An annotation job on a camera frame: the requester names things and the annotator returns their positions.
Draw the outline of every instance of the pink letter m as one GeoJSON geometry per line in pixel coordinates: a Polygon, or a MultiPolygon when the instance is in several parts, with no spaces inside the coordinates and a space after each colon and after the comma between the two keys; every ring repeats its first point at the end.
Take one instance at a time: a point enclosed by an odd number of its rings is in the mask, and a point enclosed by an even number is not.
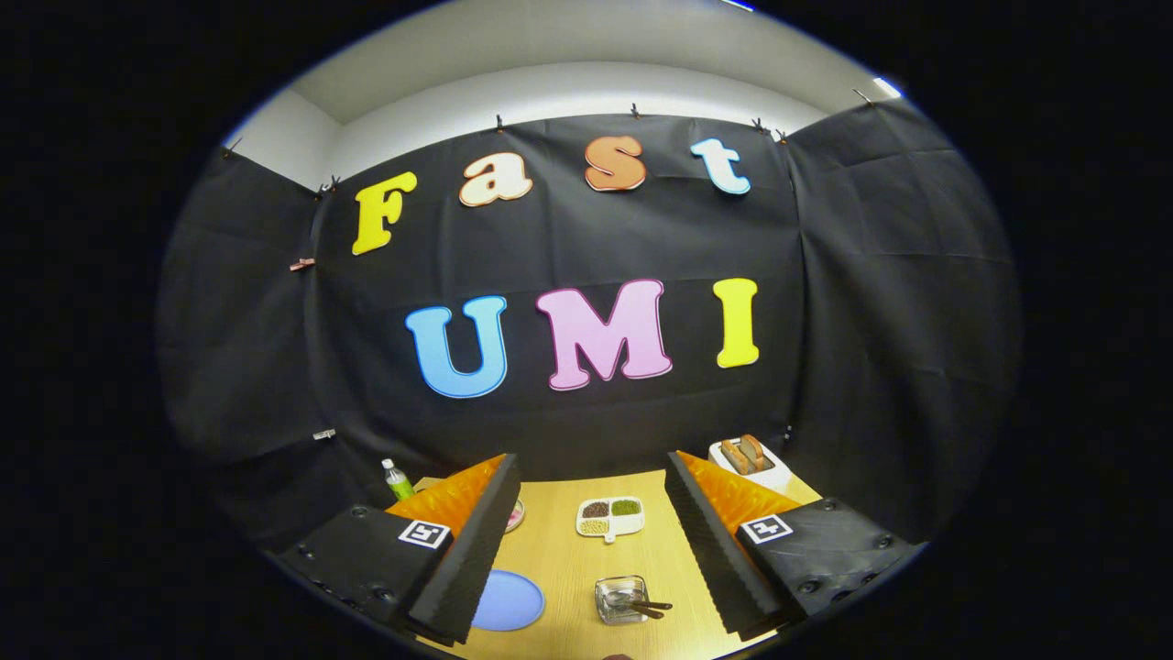
{"type": "Polygon", "coordinates": [[[550,388],[575,390],[590,383],[590,375],[578,368],[578,352],[603,381],[615,376],[619,351],[628,345],[628,379],[652,379],[672,370],[664,355],[659,332],[659,297],[664,284],[657,279],[632,279],[619,287],[611,319],[603,319],[578,288],[558,288],[537,298],[537,308],[550,317],[554,358],[557,372],[550,388]]]}

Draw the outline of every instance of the ceiling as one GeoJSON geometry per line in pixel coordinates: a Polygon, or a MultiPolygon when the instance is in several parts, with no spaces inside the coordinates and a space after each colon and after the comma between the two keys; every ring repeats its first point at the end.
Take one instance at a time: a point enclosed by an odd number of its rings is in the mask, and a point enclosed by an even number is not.
{"type": "Polygon", "coordinates": [[[455,0],[399,21],[292,84],[341,124],[418,91],[502,69],[636,62],[738,80],[835,114],[884,98],[874,74],[721,0],[455,0]]]}

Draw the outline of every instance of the blue plate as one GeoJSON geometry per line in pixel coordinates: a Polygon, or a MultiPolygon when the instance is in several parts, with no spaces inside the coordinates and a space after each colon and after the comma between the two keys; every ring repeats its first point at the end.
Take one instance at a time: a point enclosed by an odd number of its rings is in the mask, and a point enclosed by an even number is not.
{"type": "Polygon", "coordinates": [[[533,624],[545,610],[545,597],[529,578],[509,571],[490,571],[473,627],[516,631],[533,624]]]}

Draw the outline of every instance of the table surface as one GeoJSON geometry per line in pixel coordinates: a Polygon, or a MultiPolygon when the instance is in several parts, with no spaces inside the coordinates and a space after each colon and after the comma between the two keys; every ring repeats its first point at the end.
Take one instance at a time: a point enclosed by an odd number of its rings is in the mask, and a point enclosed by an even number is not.
{"type": "MultiPolygon", "coordinates": [[[[524,576],[545,596],[537,621],[518,631],[473,628],[468,642],[449,648],[419,641],[469,660],[560,658],[602,660],[625,653],[638,660],[711,660],[775,633],[747,642],[725,632],[705,587],[684,530],[664,492],[664,470],[567,482],[523,482],[526,517],[501,539],[493,567],[524,576]],[[644,504],[644,529],[606,545],[602,537],[575,531],[578,506],[588,499],[635,496],[644,504]],[[642,576],[651,600],[671,603],[659,620],[608,626],[595,611],[595,581],[642,576]]],[[[436,479],[416,484],[427,488],[436,479]]],[[[820,498],[798,476],[785,495],[801,504],[820,498]]]]}

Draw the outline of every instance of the glass dish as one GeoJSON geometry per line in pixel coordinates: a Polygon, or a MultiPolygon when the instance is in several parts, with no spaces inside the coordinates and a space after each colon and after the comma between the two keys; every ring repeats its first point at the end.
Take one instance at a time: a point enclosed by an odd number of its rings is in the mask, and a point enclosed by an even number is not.
{"type": "Polygon", "coordinates": [[[638,624],[647,620],[647,617],[626,605],[608,605],[606,594],[609,593],[628,594],[630,597],[628,600],[647,600],[647,584],[642,577],[603,578],[595,583],[595,610],[608,626],[638,624]]]}

